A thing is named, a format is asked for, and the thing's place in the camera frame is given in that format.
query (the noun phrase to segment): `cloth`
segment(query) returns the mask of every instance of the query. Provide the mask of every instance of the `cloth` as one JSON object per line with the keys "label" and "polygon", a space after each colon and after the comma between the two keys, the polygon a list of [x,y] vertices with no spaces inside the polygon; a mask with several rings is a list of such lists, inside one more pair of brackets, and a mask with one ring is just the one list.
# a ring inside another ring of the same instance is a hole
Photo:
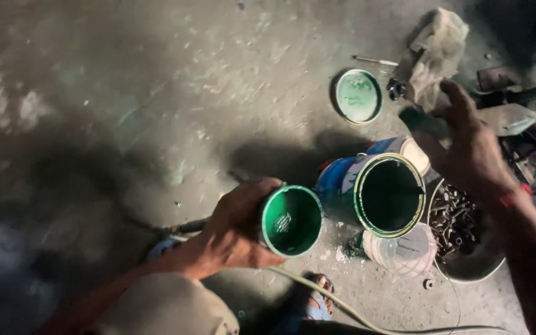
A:
{"label": "cloth", "polygon": [[219,296],[177,274],[141,278],[96,323],[100,335],[237,335],[239,323]]}
{"label": "cloth", "polygon": [[436,109],[440,82],[456,74],[468,33],[455,12],[438,8],[398,65],[395,77],[406,84],[406,98],[426,113]]}

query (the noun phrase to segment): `green paint can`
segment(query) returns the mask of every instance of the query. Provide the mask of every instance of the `green paint can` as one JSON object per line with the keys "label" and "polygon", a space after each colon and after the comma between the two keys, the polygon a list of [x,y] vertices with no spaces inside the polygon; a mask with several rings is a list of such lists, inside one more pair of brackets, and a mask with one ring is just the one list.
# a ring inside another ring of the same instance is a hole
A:
{"label": "green paint can", "polygon": [[423,178],[394,153],[336,160],[322,171],[315,190],[328,217],[377,237],[401,237],[425,209]]}
{"label": "green paint can", "polygon": [[316,194],[303,186],[283,186],[264,202],[260,242],[282,257],[308,252],[320,236],[322,205]]}

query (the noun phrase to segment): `white hose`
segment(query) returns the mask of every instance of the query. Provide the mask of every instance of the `white hose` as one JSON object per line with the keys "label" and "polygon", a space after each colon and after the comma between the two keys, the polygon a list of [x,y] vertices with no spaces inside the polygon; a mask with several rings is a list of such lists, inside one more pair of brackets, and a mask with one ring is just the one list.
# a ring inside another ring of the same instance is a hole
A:
{"label": "white hose", "polygon": [[340,299],[338,299],[334,294],[327,291],[323,287],[316,285],[316,283],[305,279],[299,275],[296,275],[288,270],[285,270],[281,267],[277,266],[271,266],[267,268],[268,270],[271,270],[273,272],[276,272],[277,274],[283,275],[287,278],[293,279],[294,281],[301,283],[305,286],[308,286],[309,288],[318,291],[322,295],[330,298],[334,303],[336,303],[340,308],[344,309],[347,313],[352,315],[355,319],[357,319],[359,322],[361,322],[365,327],[367,327],[370,330],[376,331],[381,334],[387,334],[387,335],[443,335],[447,333],[466,333],[469,331],[495,331],[496,333],[502,333],[502,334],[510,334],[514,335],[513,332],[507,331],[502,328],[498,327],[486,327],[482,325],[473,325],[473,326],[464,326],[464,327],[451,327],[451,328],[440,328],[440,329],[432,329],[432,330],[420,330],[420,331],[395,331],[395,330],[388,330],[384,328],[380,328],[377,325],[369,322],[364,317],[362,317],[356,310],[354,310],[351,306],[347,305]]}

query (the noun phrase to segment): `white bucket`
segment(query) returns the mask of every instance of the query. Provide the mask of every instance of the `white bucket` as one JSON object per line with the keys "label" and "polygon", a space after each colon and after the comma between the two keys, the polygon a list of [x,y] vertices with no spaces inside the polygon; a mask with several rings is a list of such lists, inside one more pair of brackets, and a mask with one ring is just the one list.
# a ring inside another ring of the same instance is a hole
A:
{"label": "white bucket", "polygon": [[422,223],[396,239],[376,237],[366,230],[362,245],[369,259],[404,278],[426,277],[438,252],[431,228]]}
{"label": "white bucket", "polygon": [[387,140],[377,141],[367,150],[368,155],[395,153],[406,158],[419,171],[421,177],[431,168],[429,157],[419,148],[412,137],[392,137]]}

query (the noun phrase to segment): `cable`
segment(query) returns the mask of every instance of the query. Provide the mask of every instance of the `cable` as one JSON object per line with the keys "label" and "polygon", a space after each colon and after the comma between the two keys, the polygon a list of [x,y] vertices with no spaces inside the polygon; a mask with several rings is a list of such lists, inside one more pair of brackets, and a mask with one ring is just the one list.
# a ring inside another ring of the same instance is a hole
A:
{"label": "cable", "polygon": [[353,309],[351,306],[347,305],[346,303],[338,299],[334,294],[325,290],[323,287],[316,285],[316,283],[308,279],[305,279],[299,275],[296,275],[288,270],[285,270],[281,267],[271,266],[267,269],[273,272],[276,272],[280,275],[283,275],[289,279],[293,279],[294,281],[298,283],[301,283],[305,286],[308,286],[309,288],[312,288],[313,290],[318,291],[323,296],[330,298],[340,308],[342,308],[345,312],[349,313],[352,317],[354,317],[357,321],[362,323],[365,327],[367,327],[370,330],[377,331],[378,333],[381,333],[381,334],[386,334],[386,335],[445,335],[448,331],[450,331],[451,333],[466,333],[469,331],[495,331],[496,333],[514,335],[513,332],[502,329],[502,328],[487,327],[487,326],[482,326],[482,325],[464,326],[464,327],[458,327],[457,325],[457,327],[454,327],[454,328],[439,328],[439,329],[423,330],[423,331],[396,331],[396,330],[388,330],[388,329],[380,328],[374,325],[373,323],[369,322],[368,320],[366,320],[355,309]]}
{"label": "cable", "polygon": [[452,283],[452,279],[448,279],[448,281],[450,281],[450,285],[452,285],[452,289],[454,290],[454,296],[456,296],[456,303],[458,304],[458,322],[456,323],[456,326],[454,326],[454,329],[452,329],[452,331],[448,333],[448,335],[451,335],[458,328],[458,325],[460,324],[460,318],[462,317],[462,310],[460,309],[460,299],[458,299],[458,292],[456,291],[456,287],[454,287],[454,283]]}

